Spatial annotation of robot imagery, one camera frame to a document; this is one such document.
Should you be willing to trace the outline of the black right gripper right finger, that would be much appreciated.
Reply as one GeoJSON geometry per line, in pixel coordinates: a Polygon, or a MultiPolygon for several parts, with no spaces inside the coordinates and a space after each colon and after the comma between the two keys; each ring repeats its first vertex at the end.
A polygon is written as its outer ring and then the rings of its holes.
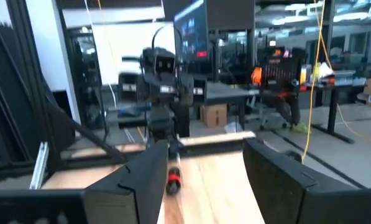
{"type": "Polygon", "coordinates": [[[371,224],[371,189],[313,170],[256,139],[243,159],[265,224],[371,224]]]}

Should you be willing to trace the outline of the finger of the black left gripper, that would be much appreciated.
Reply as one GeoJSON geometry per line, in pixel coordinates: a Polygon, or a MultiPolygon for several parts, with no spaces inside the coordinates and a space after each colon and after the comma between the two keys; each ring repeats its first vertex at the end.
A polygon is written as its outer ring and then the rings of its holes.
{"type": "Polygon", "coordinates": [[[144,101],[153,101],[158,98],[159,84],[154,77],[142,76],[140,81],[140,94],[144,101]]]}
{"type": "Polygon", "coordinates": [[[174,97],[178,95],[178,81],[176,76],[162,77],[158,90],[162,101],[173,101],[174,97]]]}

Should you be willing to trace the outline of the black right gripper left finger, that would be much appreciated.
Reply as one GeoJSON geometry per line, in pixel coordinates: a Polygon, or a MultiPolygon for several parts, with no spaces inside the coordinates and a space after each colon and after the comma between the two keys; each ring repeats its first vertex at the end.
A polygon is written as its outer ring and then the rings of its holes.
{"type": "Polygon", "coordinates": [[[157,224],[167,157],[161,140],[119,168],[59,172],[42,189],[0,190],[0,224],[157,224]]]}

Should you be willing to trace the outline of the dark grey desk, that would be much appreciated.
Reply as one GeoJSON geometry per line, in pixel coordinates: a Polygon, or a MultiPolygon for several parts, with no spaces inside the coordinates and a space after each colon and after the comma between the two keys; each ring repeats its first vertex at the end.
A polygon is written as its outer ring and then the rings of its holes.
{"type": "Polygon", "coordinates": [[[231,88],[223,83],[208,82],[205,105],[234,104],[238,108],[238,120],[242,128],[245,126],[245,104],[248,98],[258,95],[258,90],[231,88]]]}

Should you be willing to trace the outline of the green-yellow cloth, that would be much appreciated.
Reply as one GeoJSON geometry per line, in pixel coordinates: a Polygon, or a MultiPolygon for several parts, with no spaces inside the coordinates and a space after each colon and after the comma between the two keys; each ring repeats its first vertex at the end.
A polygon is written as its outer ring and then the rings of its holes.
{"type": "Polygon", "coordinates": [[[291,126],[291,130],[297,133],[310,134],[310,127],[305,123],[296,123],[291,126]]]}

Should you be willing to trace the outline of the black computer monitor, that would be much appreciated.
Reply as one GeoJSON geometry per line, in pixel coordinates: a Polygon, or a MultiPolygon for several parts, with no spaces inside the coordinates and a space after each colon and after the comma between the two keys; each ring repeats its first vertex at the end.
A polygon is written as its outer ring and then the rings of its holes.
{"type": "Polygon", "coordinates": [[[178,56],[186,62],[209,58],[211,30],[246,30],[254,27],[256,0],[196,0],[178,12],[173,25],[180,32],[178,56]]]}

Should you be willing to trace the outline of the black standing desk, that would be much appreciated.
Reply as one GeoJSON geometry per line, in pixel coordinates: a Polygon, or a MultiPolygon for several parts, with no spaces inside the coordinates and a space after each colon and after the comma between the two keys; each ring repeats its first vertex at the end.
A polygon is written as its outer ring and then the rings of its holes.
{"type": "Polygon", "coordinates": [[[341,141],[344,141],[348,144],[353,144],[354,143],[353,139],[335,132],[336,115],[337,115],[337,112],[339,111],[338,109],[339,93],[341,91],[346,91],[346,90],[350,90],[350,89],[357,88],[360,86],[364,86],[365,81],[363,83],[357,83],[354,77],[354,82],[352,86],[350,85],[349,86],[335,86],[333,85],[333,80],[332,80],[334,77],[333,73],[323,78],[319,78],[316,82],[311,82],[311,76],[309,76],[307,81],[303,85],[301,85],[302,90],[309,90],[311,92],[310,94],[311,97],[313,97],[314,91],[329,90],[331,92],[327,126],[322,127],[320,124],[310,124],[309,126],[325,134],[328,134],[332,137],[338,138],[341,141]]]}

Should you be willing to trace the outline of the black office chair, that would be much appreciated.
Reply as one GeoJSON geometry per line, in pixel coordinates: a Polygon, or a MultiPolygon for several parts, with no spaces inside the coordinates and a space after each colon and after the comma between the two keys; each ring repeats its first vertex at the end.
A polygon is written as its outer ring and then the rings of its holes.
{"type": "Polygon", "coordinates": [[[283,128],[301,125],[298,95],[305,56],[306,51],[298,47],[258,49],[257,68],[260,72],[253,78],[253,82],[260,90],[263,118],[261,129],[265,128],[271,110],[275,110],[283,118],[283,128]]]}

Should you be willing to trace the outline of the yellow-green bottle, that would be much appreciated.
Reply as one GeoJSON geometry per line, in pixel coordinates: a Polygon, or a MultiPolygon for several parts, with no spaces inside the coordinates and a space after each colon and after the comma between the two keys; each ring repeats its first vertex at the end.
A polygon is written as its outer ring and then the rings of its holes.
{"type": "Polygon", "coordinates": [[[316,82],[320,77],[320,63],[316,63],[311,72],[311,82],[316,82]]]}

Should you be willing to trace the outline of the grey laptop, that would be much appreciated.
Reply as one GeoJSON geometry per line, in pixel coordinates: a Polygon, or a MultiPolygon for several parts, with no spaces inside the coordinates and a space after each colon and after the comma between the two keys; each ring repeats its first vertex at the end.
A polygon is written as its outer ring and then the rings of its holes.
{"type": "Polygon", "coordinates": [[[335,86],[352,86],[354,82],[355,70],[334,71],[333,85],[335,86]]]}

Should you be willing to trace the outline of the black aluminium table frame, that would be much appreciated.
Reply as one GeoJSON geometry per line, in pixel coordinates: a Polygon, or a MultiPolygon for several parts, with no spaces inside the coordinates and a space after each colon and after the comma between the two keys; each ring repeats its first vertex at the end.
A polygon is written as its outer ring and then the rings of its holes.
{"type": "MultiPolygon", "coordinates": [[[[19,82],[23,82],[21,72],[17,69],[16,61],[12,58],[11,51],[7,47],[4,37],[1,35],[1,30],[6,29],[10,32],[15,30],[5,24],[0,23],[0,45],[2,47],[2,54],[5,55],[11,63],[11,67],[14,70],[15,77],[19,79],[19,82]]],[[[5,99],[0,90],[0,103],[2,104],[3,114],[11,118],[11,112],[6,105],[5,99]]],[[[88,169],[92,167],[102,167],[108,165],[122,164],[142,151],[140,144],[135,144],[136,149],[130,151],[126,149],[124,145],[121,146],[121,151],[114,152],[115,147],[108,145],[105,141],[98,138],[95,134],[90,132],[86,128],[82,128],[80,124],[73,121],[69,116],[64,113],[61,108],[54,105],[51,102],[47,102],[46,105],[47,114],[50,117],[59,119],[66,123],[72,129],[80,132],[85,138],[89,139],[95,145],[99,146],[97,153],[91,156],[80,156],[71,157],[68,159],[61,158],[60,150],[58,149],[46,149],[45,152],[51,156],[57,155],[58,161],[54,162],[52,170],[48,170],[48,174],[54,174],[58,171],[74,170],[74,169],[88,169]]],[[[207,154],[219,154],[230,151],[238,151],[242,145],[243,137],[240,132],[235,134],[222,134],[215,135],[210,141],[207,137],[200,138],[182,138],[178,141],[179,153],[182,157],[196,157],[207,154]]],[[[0,181],[6,178],[15,178],[22,175],[29,175],[34,171],[35,161],[28,159],[20,162],[7,162],[6,164],[0,164],[0,181]]]]}

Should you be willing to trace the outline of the silver metal bracket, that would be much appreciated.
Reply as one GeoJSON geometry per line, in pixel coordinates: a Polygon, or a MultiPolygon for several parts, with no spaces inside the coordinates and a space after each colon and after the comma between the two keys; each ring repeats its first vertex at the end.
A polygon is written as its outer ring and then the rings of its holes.
{"type": "Polygon", "coordinates": [[[49,155],[48,142],[41,142],[39,146],[37,160],[35,161],[32,178],[30,181],[29,186],[30,190],[36,190],[41,188],[46,170],[48,155],[49,155]]]}

